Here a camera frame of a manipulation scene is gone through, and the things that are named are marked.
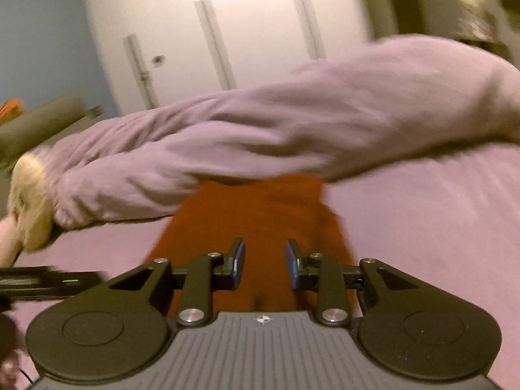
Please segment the rust brown knit cardigan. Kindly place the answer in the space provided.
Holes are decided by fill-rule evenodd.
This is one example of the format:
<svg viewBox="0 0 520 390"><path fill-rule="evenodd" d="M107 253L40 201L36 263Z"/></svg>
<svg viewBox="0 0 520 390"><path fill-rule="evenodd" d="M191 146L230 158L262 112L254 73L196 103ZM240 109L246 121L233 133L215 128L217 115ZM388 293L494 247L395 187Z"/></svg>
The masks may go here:
<svg viewBox="0 0 520 390"><path fill-rule="evenodd" d="M207 181L188 196L147 256L187 265L201 254L225 253L237 238L245 241L240 287L213 295L215 312L290 312L315 308L314 292L292 289L286 267L286 241L352 263L336 213L323 203L324 181L286 175L228 186Z"/></svg>

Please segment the cream cat plush toy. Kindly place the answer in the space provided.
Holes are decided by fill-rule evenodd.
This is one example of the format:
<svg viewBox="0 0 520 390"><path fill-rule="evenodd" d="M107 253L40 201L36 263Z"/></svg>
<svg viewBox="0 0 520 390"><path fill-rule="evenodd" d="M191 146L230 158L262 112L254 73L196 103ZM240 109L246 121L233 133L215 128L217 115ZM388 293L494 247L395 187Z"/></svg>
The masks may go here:
<svg viewBox="0 0 520 390"><path fill-rule="evenodd" d="M1 219L1 267L10 267L20 252L46 245L52 228L53 204L44 165L26 153L11 172L7 214Z"/></svg>

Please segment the lilac bed sheet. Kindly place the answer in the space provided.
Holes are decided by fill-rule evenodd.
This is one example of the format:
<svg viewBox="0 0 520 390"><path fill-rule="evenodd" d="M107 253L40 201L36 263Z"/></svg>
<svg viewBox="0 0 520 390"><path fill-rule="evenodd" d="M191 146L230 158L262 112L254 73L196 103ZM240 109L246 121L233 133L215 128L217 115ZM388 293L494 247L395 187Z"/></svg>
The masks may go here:
<svg viewBox="0 0 520 390"><path fill-rule="evenodd" d="M326 188L354 259L377 258L484 308L491 378L519 386L519 148L498 142L385 165Z"/></svg>

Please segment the olive green headboard cushion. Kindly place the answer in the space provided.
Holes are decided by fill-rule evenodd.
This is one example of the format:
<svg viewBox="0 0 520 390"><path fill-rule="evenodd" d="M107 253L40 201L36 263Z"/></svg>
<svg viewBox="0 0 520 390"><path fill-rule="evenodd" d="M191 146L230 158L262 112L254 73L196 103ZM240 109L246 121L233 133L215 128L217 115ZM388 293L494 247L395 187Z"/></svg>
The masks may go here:
<svg viewBox="0 0 520 390"><path fill-rule="evenodd" d="M1 126L1 169L8 169L25 152L56 137L84 119L93 121L104 114L101 105L88 108L74 93L33 108Z"/></svg>

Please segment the orange plush toy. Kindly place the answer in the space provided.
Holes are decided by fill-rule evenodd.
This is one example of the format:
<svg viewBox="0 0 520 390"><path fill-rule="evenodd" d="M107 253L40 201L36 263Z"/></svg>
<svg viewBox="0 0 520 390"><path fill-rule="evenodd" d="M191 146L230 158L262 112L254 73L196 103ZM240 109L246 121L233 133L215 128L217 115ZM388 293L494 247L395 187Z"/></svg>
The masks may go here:
<svg viewBox="0 0 520 390"><path fill-rule="evenodd" d="M0 124L9 123L25 113L25 106L22 99L9 99L0 109Z"/></svg>

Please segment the lilac rumpled duvet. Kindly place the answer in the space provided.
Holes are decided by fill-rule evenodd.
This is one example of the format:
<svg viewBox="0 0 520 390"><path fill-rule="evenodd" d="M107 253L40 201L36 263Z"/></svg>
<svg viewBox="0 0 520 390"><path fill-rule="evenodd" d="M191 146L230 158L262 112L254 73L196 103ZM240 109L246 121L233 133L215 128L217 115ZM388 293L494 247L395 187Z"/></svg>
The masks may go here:
<svg viewBox="0 0 520 390"><path fill-rule="evenodd" d="M65 229L171 215L205 180L340 180L453 142L519 138L519 71L487 51L401 35L281 81L95 124L34 151Z"/></svg>

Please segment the nightstand with small items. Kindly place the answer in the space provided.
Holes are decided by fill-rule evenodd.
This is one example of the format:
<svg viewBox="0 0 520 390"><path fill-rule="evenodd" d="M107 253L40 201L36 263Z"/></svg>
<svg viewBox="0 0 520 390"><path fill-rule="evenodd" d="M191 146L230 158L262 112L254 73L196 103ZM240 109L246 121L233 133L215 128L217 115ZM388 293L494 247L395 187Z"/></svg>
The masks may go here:
<svg viewBox="0 0 520 390"><path fill-rule="evenodd" d="M496 18L488 10L486 0L456 0L460 7L457 31L452 34L456 41L478 47L511 62L512 55L500 39Z"/></svg>

